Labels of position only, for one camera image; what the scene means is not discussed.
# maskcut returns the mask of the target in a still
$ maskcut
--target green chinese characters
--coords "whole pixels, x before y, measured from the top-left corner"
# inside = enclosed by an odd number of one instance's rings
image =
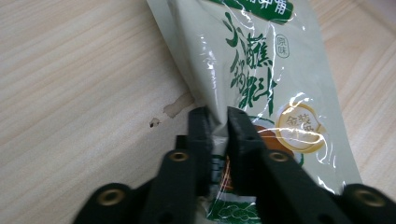
[[[223,23],[233,34],[232,38],[226,38],[226,42],[230,47],[235,48],[235,57],[230,67],[230,73],[233,74],[231,88],[238,88],[242,96],[238,107],[253,107],[253,102],[266,96],[268,112],[271,116],[274,112],[276,82],[272,75],[273,61],[267,56],[266,38],[262,34],[259,36],[253,36],[251,33],[244,35],[239,27],[235,28],[233,25],[230,13],[226,12],[225,16],[227,21],[223,21]],[[258,71],[264,71],[264,76],[256,74]]]
[[[209,0],[227,7],[248,11],[257,17],[276,23],[286,23],[291,18],[293,4],[287,0]]]

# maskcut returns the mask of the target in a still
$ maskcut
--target brass screw hole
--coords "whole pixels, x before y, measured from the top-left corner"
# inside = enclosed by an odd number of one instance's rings
[[[385,200],[381,196],[366,189],[357,189],[355,191],[355,197],[362,203],[372,207],[382,207],[385,205]]]
[[[273,161],[287,161],[289,159],[286,155],[280,152],[272,152],[270,154],[270,158]]]
[[[169,157],[172,161],[186,161],[189,158],[189,155],[184,152],[174,152]]]
[[[120,189],[108,189],[99,194],[97,202],[104,206],[120,203],[125,198],[125,193]]]

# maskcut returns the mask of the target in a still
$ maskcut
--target plastic snack bag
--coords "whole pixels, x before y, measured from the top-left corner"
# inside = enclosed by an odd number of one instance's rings
[[[177,66],[213,124],[213,198],[206,217],[260,223],[233,194],[227,106],[245,110],[326,190],[360,183],[314,12],[304,0],[148,0]]]

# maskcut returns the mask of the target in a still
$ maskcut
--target light wood grain surface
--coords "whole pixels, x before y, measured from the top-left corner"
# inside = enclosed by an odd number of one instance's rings
[[[311,2],[361,177],[396,199],[395,26]],[[193,107],[146,1],[1,1],[0,223],[70,223],[101,185],[139,186]]]

